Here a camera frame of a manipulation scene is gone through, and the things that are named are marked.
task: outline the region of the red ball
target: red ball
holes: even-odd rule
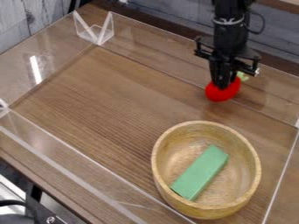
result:
[[[205,87],[205,96],[213,102],[224,102],[237,94],[239,88],[240,88],[239,77],[236,77],[236,79],[225,89],[218,89],[210,82],[209,85]]]

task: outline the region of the red object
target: red object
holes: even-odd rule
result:
[[[239,77],[236,77],[236,79],[225,89],[218,89],[210,82],[209,85],[205,87],[205,96],[213,102],[224,102],[237,94],[239,88],[240,88]]]

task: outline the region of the bamboo bowl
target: bamboo bowl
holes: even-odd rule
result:
[[[228,163],[198,198],[188,201],[169,188],[204,149],[214,144],[228,153]],[[212,220],[233,214],[249,201],[261,177],[256,151],[248,140],[214,122],[184,122],[169,128],[153,146],[156,188],[168,204],[192,218]]]

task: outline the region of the green sponge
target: green sponge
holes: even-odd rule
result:
[[[196,200],[204,187],[220,172],[228,157],[226,153],[210,145],[173,181],[170,189],[186,200]]]

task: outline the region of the bowl rim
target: bowl rim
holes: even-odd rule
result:
[[[214,125],[218,126],[220,128],[228,130],[236,137],[240,138],[240,140],[245,143],[252,156],[253,156],[253,161],[255,161],[255,167],[256,167],[256,173],[255,173],[255,178],[251,184],[251,187],[248,188],[248,190],[245,191],[245,193],[237,197],[233,201],[230,201],[229,203],[225,204],[220,204],[220,205],[209,205],[209,206],[204,206],[200,205],[198,203],[193,202],[193,201],[188,201],[185,198],[180,197],[169,188],[169,186],[164,183],[164,179],[160,176],[160,173],[157,171],[157,164],[156,164],[156,153],[157,153],[157,149],[160,147],[161,141],[164,140],[164,138],[174,131],[177,130],[180,127],[188,126],[190,124],[208,124],[208,125]],[[256,189],[257,189],[257,185],[261,179],[261,165],[260,165],[260,160],[257,157],[257,153],[256,150],[253,148],[253,146],[251,145],[249,141],[228,126],[216,123],[216,122],[208,122],[208,121],[189,121],[189,122],[182,122],[178,123],[176,125],[173,125],[157,138],[154,145],[153,145],[153,152],[152,152],[152,172],[153,172],[153,178],[157,181],[157,184],[160,185],[160,187],[162,188],[162,190],[166,192],[168,195],[170,195],[172,198],[174,198],[177,201],[180,201],[184,205],[201,209],[201,210],[214,210],[214,209],[222,209],[222,208],[230,208],[230,207],[236,207],[237,205],[241,205],[243,203],[245,203],[248,201],[248,199],[252,197]]]

